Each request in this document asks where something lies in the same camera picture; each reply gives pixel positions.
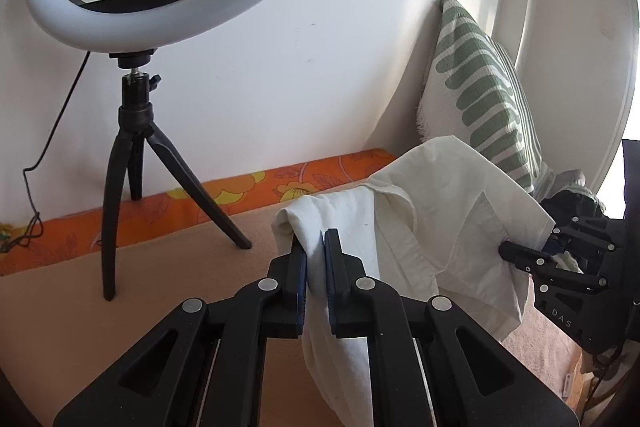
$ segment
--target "tripod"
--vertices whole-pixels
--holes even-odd
[[[251,242],[240,232],[216,202],[209,196],[171,141],[154,123],[149,92],[156,89],[159,75],[149,78],[138,70],[148,64],[155,50],[135,54],[110,54],[118,59],[118,66],[131,70],[122,77],[122,105],[118,112],[120,130],[116,136],[104,186],[102,204],[102,291],[108,301],[115,296],[116,235],[124,176],[129,173],[131,199],[142,198],[142,160],[145,140],[160,161],[211,220],[243,250]]]

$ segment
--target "white ring light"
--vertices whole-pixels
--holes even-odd
[[[27,0],[38,25],[69,46],[101,53],[159,48],[199,35],[261,0],[180,0],[133,13],[101,13],[70,0]]]

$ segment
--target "cushion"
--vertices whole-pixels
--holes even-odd
[[[522,85],[505,49],[456,0],[442,0],[418,129],[423,141],[456,136],[533,191],[542,154]]]

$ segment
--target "tripod leg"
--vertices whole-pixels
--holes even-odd
[[[131,156],[129,157],[129,165],[127,165],[127,173],[129,174],[129,190],[131,192],[132,201],[142,199],[142,158],[144,153],[145,137],[143,134],[136,134],[133,137]]]
[[[116,136],[109,165],[107,180],[104,184],[102,203],[102,292],[105,300],[110,301],[116,294],[116,236],[118,233],[118,214],[127,164],[131,156],[133,135],[119,131]]]
[[[153,134],[148,136],[146,140],[149,142],[151,149],[158,155],[160,161],[171,172],[177,182],[184,188],[193,201],[204,210],[211,220],[222,229],[231,240],[243,250],[251,248],[249,241],[242,232],[236,227],[234,222],[222,211],[216,202],[209,196],[205,188],[198,181],[195,174],[185,163],[169,139],[158,129],[155,123],[150,125]]]

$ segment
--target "striped pillow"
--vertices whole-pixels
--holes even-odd
[[[423,141],[456,136],[533,191],[542,154],[520,81],[505,49],[456,0],[442,0],[418,129]]]

